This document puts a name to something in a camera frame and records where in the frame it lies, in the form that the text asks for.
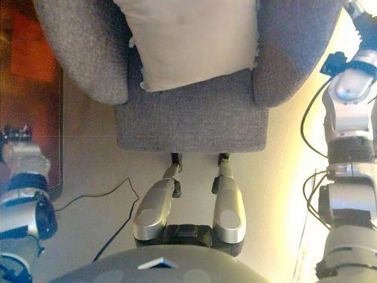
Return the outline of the right robot hand black glove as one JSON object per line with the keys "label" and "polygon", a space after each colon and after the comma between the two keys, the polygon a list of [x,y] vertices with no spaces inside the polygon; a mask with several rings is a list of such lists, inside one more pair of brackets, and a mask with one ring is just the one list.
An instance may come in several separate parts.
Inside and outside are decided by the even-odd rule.
{"label": "right robot hand black glove", "polygon": [[345,9],[360,35],[360,49],[376,51],[376,17],[367,13],[359,1],[349,1]]}

